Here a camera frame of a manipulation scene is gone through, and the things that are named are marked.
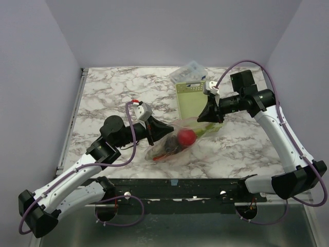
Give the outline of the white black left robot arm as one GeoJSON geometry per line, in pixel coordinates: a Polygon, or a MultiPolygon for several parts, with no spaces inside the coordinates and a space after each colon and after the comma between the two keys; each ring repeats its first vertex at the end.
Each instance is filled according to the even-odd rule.
{"type": "Polygon", "coordinates": [[[150,144],[173,132],[174,128],[153,116],[145,125],[130,123],[127,127],[121,117],[108,117],[100,128],[100,136],[86,152],[57,178],[34,192],[24,190],[19,194],[19,214],[22,219],[19,233],[33,233],[36,238],[49,234],[66,215],[91,203],[109,203],[122,198],[115,185],[106,177],[98,177],[90,184],[84,183],[107,167],[116,167],[119,148],[147,139],[150,144]]]}

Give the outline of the clear zip top bag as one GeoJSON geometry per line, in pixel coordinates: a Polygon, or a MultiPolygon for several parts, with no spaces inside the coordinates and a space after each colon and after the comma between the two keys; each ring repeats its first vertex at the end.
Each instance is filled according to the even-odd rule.
{"type": "Polygon", "coordinates": [[[197,138],[195,143],[188,147],[183,147],[178,143],[177,133],[179,130],[187,130],[189,128],[180,127],[177,124],[180,120],[171,123],[174,131],[167,134],[161,140],[155,142],[153,146],[149,146],[145,151],[145,160],[150,162],[165,162],[168,160],[176,159],[182,156],[183,153],[190,150],[202,138],[197,138]]]}

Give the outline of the red fake apple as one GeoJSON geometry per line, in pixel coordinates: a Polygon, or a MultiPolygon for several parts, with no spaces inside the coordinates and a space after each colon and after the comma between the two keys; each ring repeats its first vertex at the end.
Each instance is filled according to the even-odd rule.
{"type": "Polygon", "coordinates": [[[195,143],[197,135],[193,130],[179,130],[177,133],[178,143],[183,147],[191,146],[195,143]]]}

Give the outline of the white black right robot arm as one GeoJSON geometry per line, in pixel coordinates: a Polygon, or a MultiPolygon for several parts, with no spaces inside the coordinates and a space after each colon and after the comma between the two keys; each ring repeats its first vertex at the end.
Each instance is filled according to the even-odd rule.
{"type": "Polygon", "coordinates": [[[258,90],[252,72],[245,70],[230,76],[234,96],[222,98],[216,82],[205,82],[207,104],[199,122],[222,123],[227,114],[247,111],[263,128],[274,146],[283,167],[283,174],[252,175],[236,189],[237,197],[249,201],[255,193],[275,194],[287,200],[313,188],[327,171],[324,161],[316,161],[306,151],[287,123],[282,108],[270,89],[258,90]]]}

